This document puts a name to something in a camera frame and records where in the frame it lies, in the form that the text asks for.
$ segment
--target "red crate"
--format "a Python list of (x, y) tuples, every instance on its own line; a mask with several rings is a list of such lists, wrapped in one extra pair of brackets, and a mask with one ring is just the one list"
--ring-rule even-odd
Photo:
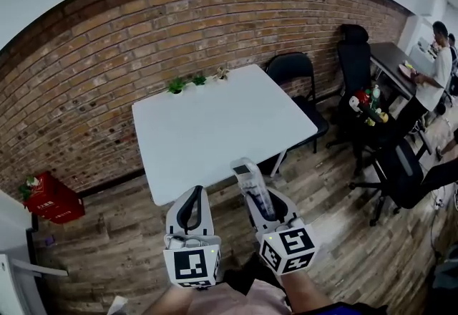
[(32, 188), (32, 195), (24, 205), (37, 215), (55, 223), (65, 223), (84, 215), (84, 206), (78, 195), (50, 173), (36, 177), (39, 185)]

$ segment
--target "wooden floor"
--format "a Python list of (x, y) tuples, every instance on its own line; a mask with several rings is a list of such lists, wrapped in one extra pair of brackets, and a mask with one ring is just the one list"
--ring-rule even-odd
[[(435, 146), (451, 138), (458, 106), (428, 130)], [(336, 128), (322, 138), (318, 153), (308, 146), (291, 152), (271, 185), (289, 196), (321, 240), (312, 279), (334, 300), (389, 305), (389, 314), (420, 314), (427, 295), (425, 278), (434, 264), (430, 230), (434, 196), (413, 210), (392, 215), (385, 207), (377, 227), (369, 227), (377, 196), (349, 190), (354, 157), (348, 145), (326, 150)], [(434, 158), (424, 156), (429, 169)], [(372, 167), (358, 180), (377, 181)], [(253, 252), (253, 230), (233, 180), (210, 188), (215, 232), (223, 240), (224, 263), (242, 263)], [(439, 249), (457, 239), (458, 215), (449, 202), (452, 185), (435, 192), (446, 201), (432, 230)], [(50, 314), (103, 314), (116, 295), (129, 299), (128, 314), (141, 314), (167, 288), (162, 250), (168, 206), (150, 200), (145, 177), (84, 200), (86, 216), (65, 226), (40, 222), (34, 234), (38, 262), (66, 268), (68, 278), (46, 279)], [(44, 245), (54, 235), (55, 244)]]

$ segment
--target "black office chair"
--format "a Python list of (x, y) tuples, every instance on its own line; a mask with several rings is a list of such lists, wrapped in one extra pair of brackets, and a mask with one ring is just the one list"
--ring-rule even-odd
[(396, 203), (394, 214), (397, 214), (401, 208), (415, 207), (430, 191), (457, 180), (458, 158), (434, 166), (424, 177), (419, 159), (426, 150), (423, 145), (415, 155), (410, 144), (402, 140), (396, 147), (376, 152), (373, 165), (380, 183), (350, 183), (352, 190), (356, 187), (381, 190), (371, 226), (375, 226), (380, 219), (387, 196)]
[[(356, 170), (358, 174), (362, 169), (362, 151), (369, 147), (372, 153), (380, 148), (398, 143), (396, 134), (396, 120), (389, 115), (387, 123), (380, 123), (370, 127), (364, 121), (365, 117), (356, 120), (355, 112), (349, 106), (349, 100), (356, 91), (371, 89), (371, 47), (367, 43), (369, 35), (365, 28), (359, 25), (341, 25), (344, 39), (337, 44), (338, 59), (343, 73), (345, 93), (338, 104), (336, 116), (339, 125), (339, 134), (336, 140), (329, 142), (326, 148), (351, 141), (356, 157)], [(388, 111), (388, 104), (383, 97), (380, 99), (380, 106)], [(424, 134), (421, 133), (424, 143), (428, 143)], [(428, 152), (432, 148), (427, 144)]]
[[(272, 58), (266, 70), (269, 77), (278, 85), (296, 78), (308, 77), (311, 80), (311, 90), (306, 97), (296, 96), (292, 100), (308, 116), (318, 131), (315, 135), (293, 146), (289, 150), (305, 145), (313, 141), (313, 153), (316, 153), (316, 140), (328, 132), (329, 124), (326, 119), (316, 110), (315, 76), (313, 65), (308, 56), (304, 53), (294, 52), (281, 54)], [(273, 156), (258, 164), (262, 174), (269, 175), (273, 169), (277, 156)]]

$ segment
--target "white shirt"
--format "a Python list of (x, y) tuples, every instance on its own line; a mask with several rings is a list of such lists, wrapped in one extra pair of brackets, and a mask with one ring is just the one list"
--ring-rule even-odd
[(449, 47), (444, 47), (439, 51), (433, 64), (433, 78), (442, 87), (438, 88), (429, 83), (418, 84), (416, 86), (416, 98), (430, 112), (434, 110), (440, 101), (444, 88), (450, 78), (452, 71), (452, 53)]

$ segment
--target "pink shirt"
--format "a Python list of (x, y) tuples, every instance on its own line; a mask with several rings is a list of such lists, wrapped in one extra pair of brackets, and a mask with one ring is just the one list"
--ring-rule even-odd
[(246, 296), (227, 283), (196, 291), (187, 315), (291, 315), (285, 294), (255, 279)]

